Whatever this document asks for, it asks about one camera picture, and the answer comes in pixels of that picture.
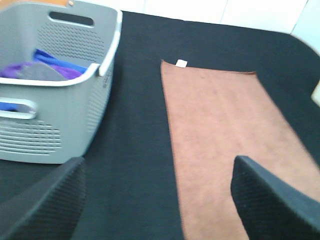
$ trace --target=gray cloth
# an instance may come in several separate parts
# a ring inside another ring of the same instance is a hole
[[[68,80],[55,69],[42,62],[35,62],[30,66],[24,66],[17,73],[19,79],[40,81],[65,81]]]

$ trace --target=blue fabric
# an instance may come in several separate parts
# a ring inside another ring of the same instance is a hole
[[[1,111],[18,111],[18,104],[8,103],[8,102],[0,102],[0,110]]]
[[[75,65],[75,64],[67,62],[67,61],[62,61],[62,60],[56,59],[54,56],[51,56],[50,54],[46,53],[45,51],[42,51],[39,49],[37,49],[34,52],[33,61],[35,61],[35,62],[40,61],[40,62],[43,62],[43,63],[48,64],[50,66],[55,65],[55,66],[60,66],[60,67],[64,67],[64,68],[73,69],[73,70],[76,70],[82,74],[84,74],[85,71],[87,70],[87,68],[85,68],[83,66]]]

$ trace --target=ventilation holes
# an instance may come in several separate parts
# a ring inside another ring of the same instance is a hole
[[[93,133],[96,130],[104,113],[107,101],[106,98],[109,94],[112,82],[112,67],[113,63],[110,64],[105,76],[101,77],[101,79],[92,86],[87,116],[87,128],[89,133]]]
[[[55,56],[97,63],[105,57],[105,45],[94,31],[83,27],[47,23],[38,30],[41,48]]]
[[[43,121],[0,121],[0,151],[15,154],[50,155],[61,148],[60,131]]]

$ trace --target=gray laundry basket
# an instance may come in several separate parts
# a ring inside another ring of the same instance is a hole
[[[109,99],[122,12],[84,1],[18,2],[0,10],[0,69],[35,49],[88,67],[66,81],[0,78],[0,159],[62,164],[86,153]]]

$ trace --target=purple cloth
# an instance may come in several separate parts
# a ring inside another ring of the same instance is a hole
[[[17,73],[23,69],[25,66],[31,66],[32,62],[23,62],[18,64],[11,64],[7,67],[5,67],[2,71],[0,71],[0,77],[1,78],[10,78],[10,79],[18,79]],[[67,80],[75,79],[82,75],[81,72],[78,72],[74,69],[63,67],[63,66],[57,66],[57,65],[50,65],[51,68],[56,70],[58,73],[60,73],[62,76],[64,76]]]

